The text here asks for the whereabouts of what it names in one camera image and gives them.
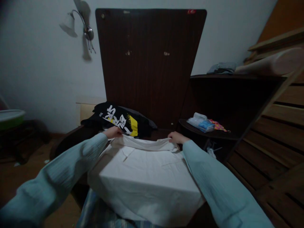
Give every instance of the yellow stripe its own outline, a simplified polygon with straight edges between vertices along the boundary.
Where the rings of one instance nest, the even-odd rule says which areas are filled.
[[[131,121],[131,128],[132,128],[132,133],[130,134],[130,136],[136,137],[138,136],[138,128],[137,128],[137,121],[130,115],[128,115],[128,118]]]

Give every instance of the wooden slat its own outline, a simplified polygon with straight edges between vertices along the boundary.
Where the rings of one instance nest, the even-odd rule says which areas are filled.
[[[254,188],[235,170],[235,168],[233,168],[232,165],[230,165],[228,162],[226,163],[226,166],[228,167],[228,169],[230,169],[230,171],[236,176],[236,178],[239,179],[239,181],[241,181],[241,183],[251,192],[254,193]]]
[[[291,195],[295,198],[303,195],[303,176],[304,163],[257,190],[255,197],[261,202],[271,204],[293,227],[301,227],[304,223],[304,210],[286,193],[292,192]]]
[[[304,207],[304,186],[298,186],[294,189],[286,190],[287,193],[289,193],[293,198],[295,198],[300,204],[302,204],[302,207]]]
[[[278,91],[271,98],[268,105],[264,109],[262,115],[268,111],[270,106],[282,95],[282,93],[284,93],[284,91],[289,87],[289,85],[293,83],[298,78],[298,76],[303,72],[304,72],[304,66],[300,67],[298,70],[295,70],[294,72],[283,75],[284,77],[287,77],[287,79],[282,83]]]
[[[294,83],[304,83],[304,72],[302,72],[294,81]]]
[[[288,168],[304,162],[303,155],[254,131],[249,131],[243,140]]]
[[[294,228],[302,228],[304,224],[303,209],[292,201],[288,196],[279,194],[276,191],[258,197],[260,201],[266,201],[272,205],[276,211],[291,224]]]
[[[303,39],[303,38],[304,38],[304,27],[284,33],[284,34],[276,36],[272,39],[257,43],[256,45],[251,46],[248,49],[248,51],[254,51],[254,50],[264,49],[264,48],[271,48],[271,47],[279,46],[281,44]]]
[[[236,151],[271,179],[278,177],[288,170],[281,163],[278,163],[244,141],[240,142]]]
[[[247,161],[242,159],[238,154],[234,153],[228,163],[242,175],[242,177],[250,183],[254,189],[259,189],[269,181],[260,174],[255,168],[253,168]]]
[[[304,126],[303,108],[273,104],[264,115]]]
[[[275,228],[291,228],[268,203],[257,200]]]
[[[298,189],[299,191],[303,191],[303,186],[304,186],[303,177],[304,177],[304,163],[293,167],[283,175],[269,182],[261,189],[256,191],[256,194],[265,195],[267,192],[269,192],[269,189],[274,189],[284,194],[291,191],[292,189]]]
[[[261,117],[253,129],[304,151],[304,130]]]
[[[289,86],[277,101],[304,105],[304,86]]]
[[[267,51],[267,52],[259,53],[259,54],[256,54],[255,56],[253,56],[250,60],[258,61],[258,60],[264,59],[268,56],[271,56],[273,54],[279,53],[281,51],[285,51],[287,49],[297,48],[297,47],[304,48],[304,43],[288,45],[287,47],[279,48],[279,49],[276,49],[276,50],[273,50],[273,51]]]

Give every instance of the blue striped fabric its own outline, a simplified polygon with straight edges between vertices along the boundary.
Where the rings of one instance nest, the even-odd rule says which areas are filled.
[[[129,221],[122,219],[107,204],[89,189],[77,228],[158,228],[149,221]]]

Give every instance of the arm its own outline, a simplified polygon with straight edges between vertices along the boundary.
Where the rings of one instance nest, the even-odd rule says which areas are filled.
[[[1,225],[41,226],[44,219],[61,206],[78,179],[94,165],[108,138],[120,135],[120,129],[112,127],[48,163],[35,179],[22,184],[16,196],[0,210]]]
[[[183,144],[188,168],[219,227],[273,227],[251,193],[229,169],[192,140],[181,136],[181,140],[177,137],[180,140],[177,143]]]

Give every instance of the wooden shelf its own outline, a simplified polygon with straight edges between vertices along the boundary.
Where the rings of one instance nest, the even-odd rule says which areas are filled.
[[[198,74],[193,75],[190,79],[199,78],[225,78],[225,79],[248,79],[248,80],[281,80],[281,76],[263,76],[254,74]]]
[[[187,121],[186,119],[178,120],[178,122],[182,125],[182,127],[186,128],[187,130],[192,131],[196,134],[199,134],[199,135],[202,135],[205,137],[209,137],[209,138],[220,138],[220,139],[228,139],[228,140],[235,140],[235,141],[237,141],[239,139],[239,137],[234,135],[233,133],[225,132],[222,130],[214,130],[212,132],[204,133],[201,130],[197,129],[196,127],[188,124],[186,121]]]

